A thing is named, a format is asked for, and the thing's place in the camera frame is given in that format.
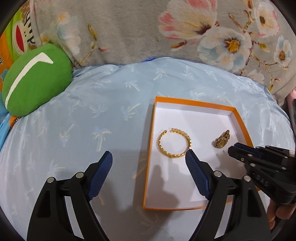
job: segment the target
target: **orange box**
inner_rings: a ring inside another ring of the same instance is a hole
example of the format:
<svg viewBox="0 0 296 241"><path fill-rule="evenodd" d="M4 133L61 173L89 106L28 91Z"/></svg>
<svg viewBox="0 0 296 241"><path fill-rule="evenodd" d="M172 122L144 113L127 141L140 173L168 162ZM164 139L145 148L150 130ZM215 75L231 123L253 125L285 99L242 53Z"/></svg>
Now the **orange box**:
<svg viewBox="0 0 296 241"><path fill-rule="evenodd" d="M198 192L190 175L185 156L171 159L158 150L157 139L164 130L168 130L168 133L162 137L161 143L166 151L179 154L186 149L186 139L170 133L171 128L187 133L192 141L192 150L213 170L220 170L232 178L241 178L246 174L244 164L227 153L228 148L237 142L253 147L235 107L156 97L150 130L144 209L189 210L207 205L206 198ZM215 139L226 130L230 130L228 143L221 149L215 148Z"/></svg>

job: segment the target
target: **finger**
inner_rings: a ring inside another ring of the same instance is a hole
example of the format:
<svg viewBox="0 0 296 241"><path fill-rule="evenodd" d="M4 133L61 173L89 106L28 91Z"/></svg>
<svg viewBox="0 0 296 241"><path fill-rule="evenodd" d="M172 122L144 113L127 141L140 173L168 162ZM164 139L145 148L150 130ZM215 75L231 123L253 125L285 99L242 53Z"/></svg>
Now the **finger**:
<svg viewBox="0 0 296 241"><path fill-rule="evenodd" d="M267 208L267 219L269 222L272 222L276 218L276 203L270 199L269 206Z"/></svg>
<svg viewBox="0 0 296 241"><path fill-rule="evenodd" d="M276 211L276 216L280 219L290 219L295 211L296 204L289 204L286 206L280 206Z"/></svg>
<svg viewBox="0 0 296 241"><path fill-rule="evenodd" d="M273 220L272 222L269 222L269 230L272 230L274 228L275 224L276 224L275 220Z"/></svg>

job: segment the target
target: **silver screw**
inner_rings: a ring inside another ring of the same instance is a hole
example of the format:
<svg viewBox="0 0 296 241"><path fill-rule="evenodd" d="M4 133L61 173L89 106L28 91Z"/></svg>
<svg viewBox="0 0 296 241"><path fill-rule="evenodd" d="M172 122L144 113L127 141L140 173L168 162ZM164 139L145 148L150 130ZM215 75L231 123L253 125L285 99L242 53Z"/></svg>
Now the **silver screw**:
<svg viewBox="0 0 296 241"><path fill-rule="evenodd" d="M214 172L214 175L215 175L215 177L221 177L222 176L222 173L219 172L219 171L215 171Z"/></svg>
<svg viewBox="0 0 296 241"><path fill-rule="evenodd" d="M48 183L52 183L54 181L54 178L53 177L49 177L48 179L47 179L47 182Z"/></svg>
<svg viewBox="0 0 296 241"><path fill-rule="evenodd" d="M251 180L251 178L249 176L244 176L244 180L249 182Z"/></svg>
<svg viewBox="0 0 296 241"><path fill-rule="evenodd" d="M79 172L76 174L76 177L77 178L82 178L84 176L83 172Z"/></svg>

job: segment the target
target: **blue gripper pad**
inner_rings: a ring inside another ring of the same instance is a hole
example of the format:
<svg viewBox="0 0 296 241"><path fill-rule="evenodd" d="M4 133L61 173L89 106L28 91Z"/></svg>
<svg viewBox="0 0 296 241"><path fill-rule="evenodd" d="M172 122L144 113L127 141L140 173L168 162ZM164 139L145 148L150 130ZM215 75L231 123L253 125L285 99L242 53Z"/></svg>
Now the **blue gripper pad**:
<svg viewBox="0 0 296 241"><path fill-rule="evenodd" d="M101 159L99 161L100 166L89 182L89 192L87 193L89 200L92 200L99 194L103 183L111 169L112 162L113 158L110 152L104 157L104 159Z"/></svg>
<svg viewBox="0 0 296 241"><path fill-rule="evenodd" d="M259 150L256 150L256 149L254 149L252 147L249 147L249 146L246 146L246 145L243 145L241 143L235 143L234 146L236 148L239 148L239 149L242 149L242 150L245 150L245 151L248 151L248 152L252 153L253 156L256 157L256 158L261 158L261 156L262 156L261 152Z"/></svg>
<svg viewBox="0 0 296 241"><path fill-rule="evenodd" d="M199 193L209 199L211 195L209 180L190 151L186 152L185 161Z"/></svg>

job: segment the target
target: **green cushion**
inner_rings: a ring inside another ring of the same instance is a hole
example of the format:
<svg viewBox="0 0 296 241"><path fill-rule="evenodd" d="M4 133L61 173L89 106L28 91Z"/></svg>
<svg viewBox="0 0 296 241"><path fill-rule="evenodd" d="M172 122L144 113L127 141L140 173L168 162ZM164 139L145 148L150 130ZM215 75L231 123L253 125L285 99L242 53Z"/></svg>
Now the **green cushion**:
<svg viewBox="0 0 296 241"><path fill-rule="evenodd" d="M7 72L2 99L7 110L21 117L65 90L72 79L72 65L53 44L24 53Z"/></svg>

